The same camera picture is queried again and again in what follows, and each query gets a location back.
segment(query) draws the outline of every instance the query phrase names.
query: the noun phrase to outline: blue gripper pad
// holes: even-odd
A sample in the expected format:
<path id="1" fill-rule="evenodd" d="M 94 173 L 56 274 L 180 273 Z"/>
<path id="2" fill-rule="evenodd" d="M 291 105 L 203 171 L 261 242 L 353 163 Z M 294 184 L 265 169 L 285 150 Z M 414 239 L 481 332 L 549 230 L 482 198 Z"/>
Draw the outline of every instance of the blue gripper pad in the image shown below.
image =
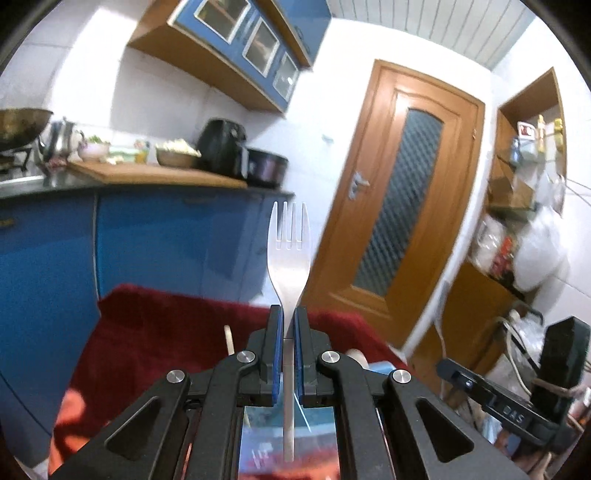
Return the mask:
<path id="1" fill-rule="evenodd" d="M 298 321 L 299 308 L 295 309 L 294 313 L 294 356 L 295 356 L 295 395 L 297 396 L 298 402 L 301 403 L 301 396 L 304 392 L 304 375 L 303 375 L 303 362 L 301 356 L 301 333 L 300 323 Z"/>
<path id="2" fill-rule="evenodd" d="M 275 356 L 273 358 L 273 405 L 279 398 L 281 385 L 281 354 L 283 352 L 283 309 L 280 309 L 279 322 L 277 322 L 277 332 L 275 334 Z"/>

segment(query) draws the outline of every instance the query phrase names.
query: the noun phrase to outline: blue cabinet door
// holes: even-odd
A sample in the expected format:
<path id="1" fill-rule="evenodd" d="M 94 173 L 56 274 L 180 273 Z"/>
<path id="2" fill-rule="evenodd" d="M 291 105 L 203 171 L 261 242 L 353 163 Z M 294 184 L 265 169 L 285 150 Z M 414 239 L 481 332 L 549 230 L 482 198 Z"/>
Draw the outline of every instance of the blue cabinet door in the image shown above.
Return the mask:
<path id="1" fill-rule="evenodd" d="M 207 193 L 107 194 L 97 225 L 99 291 L 122 283 L 201 295 L 216 197 Z"/>
<path id="2" fill-rule="evenodd" d="M 273 87 L 285 46 L 269 19 L 257 11 L 254 5 L 252 9 L 253 14 L 245 23 L 241 42 L 236 44 L 233 62 L 280 109 L 286 110 L 288 100 Z"/>
<path id="3" fill-rule="evenodd" d="M 313 64 L 332 17 L 326 0 L 279 0 L 279 3 Z"/>
<path id="4" fill-rule="evenodd" d="M 257 228 L 262 195 L 224 194 L 214 206 L 202 296 L 238 301 Z"/>
<path id="5" fill-rule="evenodd" d="M 262 285 L 267 274 L 267 239 L 271 211 L 273 210 L 273 204 L 277 202 L 279 204 L 278 221 L 281 222 L 283 202 L 285 200 L 287 198 L 284 195 L 270 193 L 265 195 L 260 205 L 248 263 L 246 264 L 240 289 L 239 301 L 242 303 L 248 303 L 261 293 Z"/>
<path id="6" fill-rule="evenodd" d="M 174 25 L 232 60 L 236 45 L 242 41 L 243 26 L 252 13 L 248 0 L 190 0 L 178 13 Z"/>
<path id="7" fill-rule="evenodd" d="M 0 371 L 47 432 L 99 318 L 94 198 L 0 207 Z"/>
<path id="8" fill-rule="evenodd" d="M 51 436 L 34 419 L 0 378 L 0 424 L 8 450 L 27 466 L 47 458 Z"/>

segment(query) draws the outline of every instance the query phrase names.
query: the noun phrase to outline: air fryer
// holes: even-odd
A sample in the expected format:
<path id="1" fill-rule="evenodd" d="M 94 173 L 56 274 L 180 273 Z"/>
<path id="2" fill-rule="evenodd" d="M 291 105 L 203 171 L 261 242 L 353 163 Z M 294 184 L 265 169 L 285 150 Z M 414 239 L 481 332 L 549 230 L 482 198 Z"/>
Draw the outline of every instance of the air fryer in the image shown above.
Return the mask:
<path id="1" fill-rule="evenodd" d="M 246 131 L 240 124 L 223 118 L 211 119 L 197 142 L 201 159 L 197 168 L 245 180 L 248 175 Z"/>

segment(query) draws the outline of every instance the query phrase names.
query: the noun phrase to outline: fork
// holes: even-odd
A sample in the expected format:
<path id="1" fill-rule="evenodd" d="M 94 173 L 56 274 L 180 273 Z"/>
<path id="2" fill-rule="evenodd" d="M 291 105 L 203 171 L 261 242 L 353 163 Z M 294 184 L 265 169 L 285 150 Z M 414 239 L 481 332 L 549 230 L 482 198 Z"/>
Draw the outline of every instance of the fork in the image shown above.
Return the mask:
<path id="1" fill-rule="evenodd" d="M 288 209 L 283 203 L 281 237 L 277 235 L 277 202 L 271 212 L 267 243 L 267 268 L 283 308 L 283 458 L 294 460 L 294 326 L 293 316 L 310 275 L 310 222 L 301 205 L 301 239 L 297 239 L 296 204 L 291 207 L 291 236 L 287 239 Z"/>

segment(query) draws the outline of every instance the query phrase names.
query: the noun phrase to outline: white wall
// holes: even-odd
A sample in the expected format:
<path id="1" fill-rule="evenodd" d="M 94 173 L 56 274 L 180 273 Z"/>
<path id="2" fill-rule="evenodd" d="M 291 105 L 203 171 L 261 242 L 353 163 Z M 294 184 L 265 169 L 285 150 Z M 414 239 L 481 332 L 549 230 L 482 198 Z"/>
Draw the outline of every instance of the white wall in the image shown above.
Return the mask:
<path id="1" fill-rule="evenodd" d="M 567 178 L 591 187 L 591 92 L 541 20 L 534 20 L 494 69 L 494 101 L 502 104 L 550 67 L 556 71 L 563 101 Z M 534 307 L 545 314 L 547 323 L 575 315 L 591 324 L 591 206 L 585 203 L 591 203 L 591 190 L 572 182 L 567 185 L 582 193 L 584 200 L 567 192 L 563 210 L 567 261 L 545 282 Z"/>
<path id="2" fill-rule="evenodd" d="M 493 129 L 492 74 L 489 70 L 422 38 L 378 25 L 332 19 L 312 72 L 303 73 L 285 117 L 249 113 L 251 145 L 285 155 L 290 168 L 284 187 L 306 202 L 314 247 L 322 235 L 345 164 L 376 59 L 432 75 L 486 105 L 485 130 L 475 186 L 462 230 L 443 278 L 452 279 L 465 256 L 480 211 L 488 176 Z M 323 135 L 334 143 L 323 140 Z M 261 304 L 277 301 L 267 282 Z M 407 342 L 409 352 L 430 324 L 433 302 Z"/>
<path id="3" fill-rule="evenodd" d="M 244 123 L 247 110 L 231 98 L 126 48 L 151 1 L 63 0 L 0 77 L 0 108 L 48 108 L 119 146 L 137 138 L 192 142 L 213 116 Z"/>
<path id="4" fill-rule="evenodd" d="M 488 176 L 493 114 L 491 72 L 442 46 L 377 25 L 333 19 L 313 71 L 301 75 L 285 115 L 247 112 L 175 67 L 126 48 L 151 0 L 64 0 L 17 51 L 0 77 L 0 108 L 43 106 L 116 145 L 136 138 L 195 140 L 208 118 L 246 126 L 249 144 L 290 160 L 284 183 L 309 206 L 314 251 L 346 161 L 375 59 L 418 70 L 486 105 L 475 188 L 442 278 L 465 256 Z M 430 325 L 436 295 L 405 351 Z M 277 298 L 270 281 L 254 303 Z"/>

